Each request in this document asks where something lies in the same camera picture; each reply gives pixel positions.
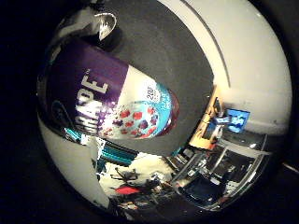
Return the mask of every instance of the chair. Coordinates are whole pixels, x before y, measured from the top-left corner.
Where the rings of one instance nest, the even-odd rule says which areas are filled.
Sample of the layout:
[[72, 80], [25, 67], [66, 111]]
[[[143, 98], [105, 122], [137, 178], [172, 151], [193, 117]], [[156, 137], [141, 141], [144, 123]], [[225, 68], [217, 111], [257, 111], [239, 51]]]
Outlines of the chair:
[[137, 180], [138, 174], [136, 173], [136, 169], [133, 169], [132, 172], [123, 171], [120, 172], [118, 167], [115, 167], [115, 171], [118, 175], [110, 175], [112, 179], [122, 180], [125, 184], [128, 184], [130, 180]]

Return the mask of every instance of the red object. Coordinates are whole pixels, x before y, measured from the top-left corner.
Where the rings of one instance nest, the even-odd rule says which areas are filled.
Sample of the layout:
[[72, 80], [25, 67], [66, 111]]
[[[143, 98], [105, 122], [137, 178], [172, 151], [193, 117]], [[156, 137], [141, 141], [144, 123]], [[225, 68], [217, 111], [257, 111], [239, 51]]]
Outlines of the red object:
[[134, 124], [133, 121], [129, 121], [129, 122], [126, 122], [124, 125], [125, 125], [126, 127], [132, 127], [133, 124]]
[[141, 119], [142, 118], [142, 112], [135, 112], [133, 114], [133, 119]]
[[153, 107], [149, 107], [148, 108], [148, 113], [153, 115], [153, 113], [155, 112], [155, 109]]
[[115, 191], [118, 192], [119, 194], [133, 194], [133, 193], [140, 192], [139, 189], [128, 187], [128, 186], [119, 187], [115, 189]]
[[122, 110], [122, 112], [120, 113], [120, 117], [124, 119], [127, 118], [130, 114], [130, 110]]

